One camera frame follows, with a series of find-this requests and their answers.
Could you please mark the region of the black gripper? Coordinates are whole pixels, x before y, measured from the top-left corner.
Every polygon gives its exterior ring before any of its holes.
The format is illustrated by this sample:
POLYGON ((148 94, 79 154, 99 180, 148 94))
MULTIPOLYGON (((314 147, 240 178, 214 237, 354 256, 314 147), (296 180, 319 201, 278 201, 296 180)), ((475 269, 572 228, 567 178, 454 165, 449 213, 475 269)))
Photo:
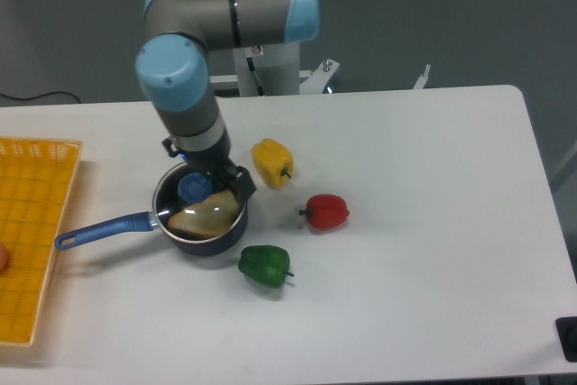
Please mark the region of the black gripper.
POLYGON ((196 171, 209 172, 217 183, 230 190, 238 201, 248 201, 256 187, 250 172, 236 166, 229 158, 231 141, 228 134, 217 139, 199 136, 174 136, 161 142, 166 153, 175 158, 179 152, 196 171))

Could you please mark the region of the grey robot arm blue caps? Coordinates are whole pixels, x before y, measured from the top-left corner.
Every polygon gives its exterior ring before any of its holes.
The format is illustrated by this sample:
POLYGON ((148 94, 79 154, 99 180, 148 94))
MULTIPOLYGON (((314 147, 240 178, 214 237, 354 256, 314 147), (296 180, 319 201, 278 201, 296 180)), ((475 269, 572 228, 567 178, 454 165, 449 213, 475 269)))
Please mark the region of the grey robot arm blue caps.
POLYGON ((245 202, 256 187, 248 170, 229 158, 207 55, 313 40, 320 29, 319 0, 145 0, 143 21, 146 42, 135 70, 169 133, 167 152, 245 202))

